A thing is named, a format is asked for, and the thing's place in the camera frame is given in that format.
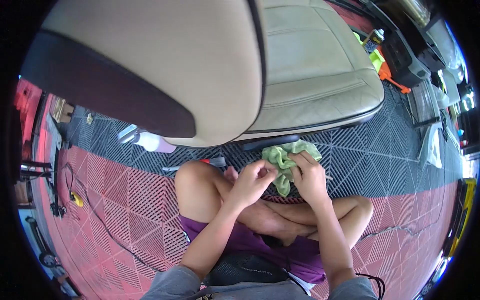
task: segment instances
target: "bare foot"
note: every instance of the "bare foot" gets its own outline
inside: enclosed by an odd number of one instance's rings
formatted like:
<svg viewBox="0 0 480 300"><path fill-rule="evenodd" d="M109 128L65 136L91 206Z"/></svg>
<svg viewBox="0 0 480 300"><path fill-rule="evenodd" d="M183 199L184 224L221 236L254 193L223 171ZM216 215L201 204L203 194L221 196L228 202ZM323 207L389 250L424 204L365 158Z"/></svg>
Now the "bare foot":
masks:
<svg viewBox="0 0 480 300"><path fill-rule="evenodd" d="M281 204L265 201L265 205L285 219L307 226L316 226L317 217L308 203Z"/></svg>
<svg viewBox="0 0 480 300"><path fill-rule="evenodd" d="M282 244L287 247L292 244L297 236L308 237L317 231L316 227L306 226L298 223L290 223L287 227L280 229L277 233L277 238L282 241Z"/></svg>
<svg viewBox="0 0 480 300"><path fill-rule="evenodd" d="M237 178L239 177L239 173L235 170L233 166L229 166L225 172L223 172L223 176L225 176L228 181L231 183L235 183Z"/></svg>

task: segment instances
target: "green microfiber towel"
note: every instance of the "green microfiber towel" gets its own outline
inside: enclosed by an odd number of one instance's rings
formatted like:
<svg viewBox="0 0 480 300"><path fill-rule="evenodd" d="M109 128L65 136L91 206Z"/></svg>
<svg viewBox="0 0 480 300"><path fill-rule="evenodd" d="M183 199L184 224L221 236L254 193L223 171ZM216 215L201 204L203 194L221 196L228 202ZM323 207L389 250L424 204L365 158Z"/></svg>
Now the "green microfiber towel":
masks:
<svg viewBox="0 0 480 300"><path fill-rule="evenodd" d="M314 144L298 140L293 143L271 146L262 150L262 159L267 160L278 170L278 175L273 181L278 193L284 197L290 192L290 182L293 182L293 175L290 167L297 164L288 157L288 153L300 153L307 151L316 161L322 158Z"/></svg>

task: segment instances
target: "small brush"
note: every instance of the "small brush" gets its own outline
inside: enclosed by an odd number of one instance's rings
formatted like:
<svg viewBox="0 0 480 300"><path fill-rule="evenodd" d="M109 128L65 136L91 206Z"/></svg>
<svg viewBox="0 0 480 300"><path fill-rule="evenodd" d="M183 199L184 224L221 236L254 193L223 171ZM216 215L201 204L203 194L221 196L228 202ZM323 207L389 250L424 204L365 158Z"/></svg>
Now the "small brush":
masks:
<svg viewBox="0 0 480 300"><path fill-rule="evenodd" d="M224 157L217 157L217 158L206 158L206 159L200 159L200 161L203 161L204 163L210 164L214 167L224 167L227 164L225 163L225 158ZM162 170L164 171L177 171L180 168L180 166L175 166L175 167L162 167Z"/></svg>

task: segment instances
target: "garage floor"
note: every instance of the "garage floor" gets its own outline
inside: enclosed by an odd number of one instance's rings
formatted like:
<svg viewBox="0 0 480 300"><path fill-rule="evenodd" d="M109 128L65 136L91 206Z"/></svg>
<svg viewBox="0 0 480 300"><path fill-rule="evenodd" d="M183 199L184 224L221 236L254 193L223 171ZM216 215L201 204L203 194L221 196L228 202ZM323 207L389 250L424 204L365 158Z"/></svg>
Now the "garage floor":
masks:
<svg viewBox="0 0 480 300"><path fill-rule="evenodd" d="M52 96L47 99L51 107ZM307 135L317 145L321 163L334 178L327 188L332 197L362 194L374 203L373 218L364 237L352 249L357 272L383 278L385 299L411 299L423 286L447 235L461 177L461 161L453 142L441 145L443 169L419 166L420 137L411 124L406 98L385 85L385 104L372 120L354 128ZM149 153L137 145L120 145L116 134L128 124L76 107L74 117L60 131L73 143L58 154L58 195L67 206L63 220L48 209L45 183L38 180L45 218L55 249L72 281L88 299L138 299L154 277L152 268L166 270L180 261L187 247L178 220L173 173L162 166L177 166L190 159L225 157L240 169L259 158L237 145L209 149L177 149L170 155ZM42 121L36 158L49 157L51 132ZM120 244L108 236L91 207L78 208L68 201L65 174L69 163L87 188L91 206ZM83 194L78 183L72 190ZM298 192L281 198L269 189L265 199L297 203ZM327 284L313 288L318 299L328 297Z"/></svg>

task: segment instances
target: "spray can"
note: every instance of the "spray can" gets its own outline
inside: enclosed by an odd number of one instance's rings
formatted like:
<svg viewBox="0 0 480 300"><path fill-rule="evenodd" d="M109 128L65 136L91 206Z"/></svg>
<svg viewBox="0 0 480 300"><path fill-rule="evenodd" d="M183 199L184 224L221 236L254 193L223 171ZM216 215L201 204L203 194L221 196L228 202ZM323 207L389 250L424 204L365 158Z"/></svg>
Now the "spray can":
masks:
<svg viewBox="0 0 480 300"><path fill-rule="evenodd" d="M378 45L385 40L384 30L383 29L373 29L368 37L363 41L362 46L365 48L365 51L370 55L377 49Z"/></svg>

